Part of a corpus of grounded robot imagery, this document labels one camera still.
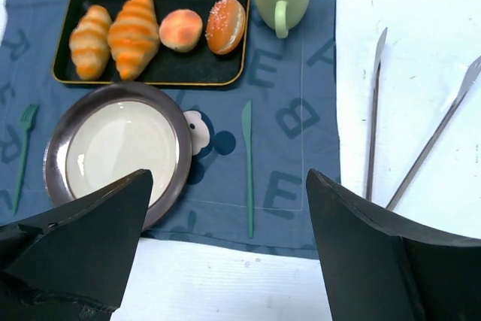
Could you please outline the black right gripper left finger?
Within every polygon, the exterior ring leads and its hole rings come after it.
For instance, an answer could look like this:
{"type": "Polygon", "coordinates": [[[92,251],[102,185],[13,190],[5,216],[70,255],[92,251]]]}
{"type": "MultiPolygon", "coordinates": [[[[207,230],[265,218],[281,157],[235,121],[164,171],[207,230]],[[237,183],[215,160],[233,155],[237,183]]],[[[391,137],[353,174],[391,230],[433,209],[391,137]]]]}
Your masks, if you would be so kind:
{"type": "Polygon", "coordinates": [[[3,320],[109,320],[120,308],[153,188],[139,169],[1,227],[3,320]]]}

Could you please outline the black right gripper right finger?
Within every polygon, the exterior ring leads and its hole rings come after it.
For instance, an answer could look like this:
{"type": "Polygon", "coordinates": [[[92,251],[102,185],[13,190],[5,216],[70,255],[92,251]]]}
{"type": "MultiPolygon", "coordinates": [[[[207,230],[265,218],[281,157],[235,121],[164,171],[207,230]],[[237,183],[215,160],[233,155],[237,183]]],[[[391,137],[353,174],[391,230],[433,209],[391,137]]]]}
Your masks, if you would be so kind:
{"type": "Polygon", "coordinates": [[[306,181],[335,320],[478,320],[480,242],[409,220],[324,174],[306,181]]]}

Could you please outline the metal tongs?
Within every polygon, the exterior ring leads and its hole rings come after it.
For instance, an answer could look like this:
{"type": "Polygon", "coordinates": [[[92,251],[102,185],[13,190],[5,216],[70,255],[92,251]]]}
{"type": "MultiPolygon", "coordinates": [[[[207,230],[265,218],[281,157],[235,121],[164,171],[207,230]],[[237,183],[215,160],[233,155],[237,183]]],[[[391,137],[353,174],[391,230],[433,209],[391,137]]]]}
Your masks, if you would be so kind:
{"type": "MultiPolygon", "coordinates": [[[[378,116],[378,104],[379,104],[379,91],[380,91],[380,73],[382,65],[382,54],[386,45],[388,28],[385,27],[380,33],[377,40],[377,45],[374,55],[373,74],[371,77],[371,119],[370,119],[370,133],[369,133],[369,147],[368,147],[368,170],[367,180],[365,184],[365,198],[368,201],[372,201],[373,186],[374,186],[374,166],[375,166],[375,152],[376,152],[376,137],[377,137],[377,116],[378,116]]],[[[449,121],[458,110],[459,106],[465,99],[466,95],[476,82],[476,79],[480,76],[480,57],[477,57],[467,68],[461,85],[458,89],[458,93],[453,99],[443,119],[439,122],[437,128],[434,130],[431,137],[428,139],[425,146],[422,148],[420,154],[416,157],[415,162],[410,167],[409,171],[401,181],[400,185],[396,189],[394,195],[386,205],[386,209],[393,211],[404,193],[407,191],[414,177],[419,169],[422,167],[424,161],[428,158],[429,153],[433,149],[437,140],[443,134],[444,129],[449,124],[449,121]]]]}

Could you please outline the round pale bun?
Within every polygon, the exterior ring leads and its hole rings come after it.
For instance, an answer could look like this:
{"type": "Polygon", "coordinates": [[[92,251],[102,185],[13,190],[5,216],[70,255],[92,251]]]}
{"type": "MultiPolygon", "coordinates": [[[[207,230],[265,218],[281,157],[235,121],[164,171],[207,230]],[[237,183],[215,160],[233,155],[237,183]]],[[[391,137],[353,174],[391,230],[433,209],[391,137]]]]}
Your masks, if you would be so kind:
{"type": "Polygon", "coordinates": [[[201,17],[190,9],[177,9],[163,18],[159,38],[167,48],[187,53],[198,43],[203,30],[201,17]]]}

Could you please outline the sesame glazed bun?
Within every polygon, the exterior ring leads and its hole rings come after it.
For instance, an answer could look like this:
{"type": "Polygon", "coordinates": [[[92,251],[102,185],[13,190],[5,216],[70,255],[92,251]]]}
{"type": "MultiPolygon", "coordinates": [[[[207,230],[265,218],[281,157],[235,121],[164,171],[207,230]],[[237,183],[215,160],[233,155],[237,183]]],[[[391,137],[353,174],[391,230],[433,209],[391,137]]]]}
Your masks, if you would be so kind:
{"type": "Polygon", "coordinates": [[[205,38],[209,49],[224,55],[240,43],[246,25],[246,11],[238,0],[219,0],[210,10],[205,38]]]}

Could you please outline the green plastic fork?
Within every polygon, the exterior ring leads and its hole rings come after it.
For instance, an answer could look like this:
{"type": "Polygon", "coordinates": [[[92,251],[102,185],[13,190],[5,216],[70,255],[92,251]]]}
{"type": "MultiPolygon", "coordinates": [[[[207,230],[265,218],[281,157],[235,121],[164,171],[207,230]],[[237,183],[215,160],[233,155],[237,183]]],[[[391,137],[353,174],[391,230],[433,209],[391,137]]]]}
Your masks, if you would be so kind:
{"type": "Polygon", "coordinates": [[[23,143],[20,153],[20,163],[17,175],[17,188],[14,194],[14,214],[17,214],[23,189],[23,179],[26,170],[27,156],[29,151],[30,131],[35,124],[38,112],[38,104],[30,104],[20,117],[20,128],[23,131],[23,143]]]}

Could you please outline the small striped croissant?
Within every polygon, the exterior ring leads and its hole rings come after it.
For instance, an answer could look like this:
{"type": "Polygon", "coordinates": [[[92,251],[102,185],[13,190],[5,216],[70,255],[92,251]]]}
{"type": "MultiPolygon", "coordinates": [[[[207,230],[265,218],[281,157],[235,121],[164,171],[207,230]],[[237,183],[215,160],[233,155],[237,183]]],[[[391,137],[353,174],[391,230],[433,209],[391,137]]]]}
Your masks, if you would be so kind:
{"type": "Polygon", "coordinates": [[[112,24],[107,10],[91,5],[70,35],[71,60],[81,80],[96,80],[110,58],[107,35],[112,24]]]}

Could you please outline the large striped croissant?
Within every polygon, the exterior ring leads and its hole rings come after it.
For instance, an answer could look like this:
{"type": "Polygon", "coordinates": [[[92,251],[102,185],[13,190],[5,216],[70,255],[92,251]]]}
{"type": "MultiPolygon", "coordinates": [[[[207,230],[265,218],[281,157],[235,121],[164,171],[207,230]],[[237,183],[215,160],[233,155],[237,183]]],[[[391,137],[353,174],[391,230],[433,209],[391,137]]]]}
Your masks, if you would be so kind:
{"type": "Polygon", "coordinates": [[[121,80],[136,79],[159,50],[153,0],[128,0],[110,26],[107,42],[121,80]]]}

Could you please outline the black rectangular tray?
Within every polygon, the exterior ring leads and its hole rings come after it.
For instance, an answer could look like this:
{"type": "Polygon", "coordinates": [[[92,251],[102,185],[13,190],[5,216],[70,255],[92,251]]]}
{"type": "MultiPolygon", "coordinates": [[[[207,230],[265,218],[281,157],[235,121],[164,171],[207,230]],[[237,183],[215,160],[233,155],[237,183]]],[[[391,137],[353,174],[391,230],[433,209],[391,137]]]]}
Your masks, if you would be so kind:
{"type": "MultiPolygon", "coordinates": [[[[115,62],[110,60],[102,76],[97,80],[81,80],[77,75],[68,41],[80,18],[91,5],[101,5],[110,17],[115,18],[127,0],[69,0],[62,32],[53,61],[54,78],[68,85],[100,86],[120,80],[115,62]]],[[[169,12],[188,8],[206,21],[210,9],[219,0],[153,0],[156,17],[162,20],[169,12]]],[[[238,0],[244,10],[250,9],[250,0],[238,0]]],[[[236,81],[244,68],[247,38],[242,37],[239,45],[226,55],[217,56],[201,38],[188,53],[177,53],[164,46],[150,61],[138,81],[155,86],[225,86],[236,81]]]]}

